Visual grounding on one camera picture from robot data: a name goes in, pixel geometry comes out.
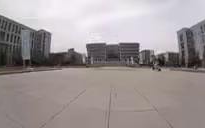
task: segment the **white building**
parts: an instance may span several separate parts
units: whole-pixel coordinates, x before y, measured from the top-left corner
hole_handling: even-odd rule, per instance
[[[36,33],[37,31],[20,24],[14,20],[6,18],[0,15],[0,65],[13,65],[17,63],[22,63],[21,58],[21,30],[30,30],[30,42],[31,42],[31,53],[32,57],[35,56],[36,49]],[[44,55],[47,57],[50,47],[48,44],[51,43],[51,37],[47,36],[45,38],[45,48],[44,45],[40,45],[40,49],[44,49]]]
[[[180,64],[205,66],[205,20],[177,32]]]

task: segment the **paved ground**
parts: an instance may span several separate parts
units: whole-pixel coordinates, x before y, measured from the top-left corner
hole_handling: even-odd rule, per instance
[[[205,74],[135,68],[0,76],[0,128],[205,128]]]

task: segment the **cloud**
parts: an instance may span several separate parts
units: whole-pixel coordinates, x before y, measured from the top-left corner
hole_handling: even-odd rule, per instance
[[[205,0],[0,0],[0,14],[52,32],[52,51],[134,41],[177,51],[176,31],[205,19]]]

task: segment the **distant building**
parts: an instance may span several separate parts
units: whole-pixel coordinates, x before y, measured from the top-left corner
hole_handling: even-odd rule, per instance
[[[88,61],[94,63],[109,61],[127,62],[133,57],[134,61],[138,61],[139,43],[91,43],[86,45]]]
[[[179,65],[179,53],[165,52],[157,55],[160,65],[163,66],[178,66]]]
[[[142,50],[139,53],[139,63],[149,65],[153,61],[154,50]]]
[[[30,30],[31,59],[36,57],[35,60],[39,60],[40,58],[38,57],[43,57],[40,54],[48,56],[50,38],[45,38],[47,42],[45,43],[45,48],[43,48],[44,45],[38,46],[38,41],[36,41],[38,32],[36,30],[0,15],[0,65],[22,64],[21,30]],[[39,56],[36,55],[38,48],[45,49],[39,52]]]
[[[119,43],[120,60],[127,61],[133,57],[134,60],[138,60],[139,57],[139,43]]]
[[[205,20],[177,32],[180,64],[205,67]]]
[[[83,65],[83,55],[76,52],[73,48],[68,52],[50,53],[48,58],[49,65]]]
[[[36,45],[36,50],[39,50],[45,58],[48,58],[51,49],[51,33],[43,29],[37,31],[34,45]]]
[[[106,61],[106,43],[87,44],[88,60],[93,62]]]

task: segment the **office building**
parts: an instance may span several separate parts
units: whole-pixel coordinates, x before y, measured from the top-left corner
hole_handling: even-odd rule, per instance
[[[153,61],[154,50],[142,50],[139,53],[139,63],[149,65]]]
[[[51,49],[51,33],[43,29],[37,31],[35,45],[35,49],[43,53],[45,58],[48,58]]]
[[[119,50],[120,50],[120,60],[127,61],[131,57],[134,60],[138,60],[139,57],[139,43],[119,43]]]
[[[109,61],[129,61],[132,57],[138,61],[139,43],[91,43],[86,45],[88,61],[109,62]]]
[[[205,67],[205,20],[177,32],[180,64]]]
[[[35,56],[37,31],[0,15],[0,65],[22,64],[21,30],[30,30],[31,57]],[[45,53],[50,51],[48,45]]]
[[[165,52],[157,55],[161,66],[178,66],[179,65],[179,53]]]
[[[88,60],[93,62],[106,61],[106,43],[91,43],[86,45]]]

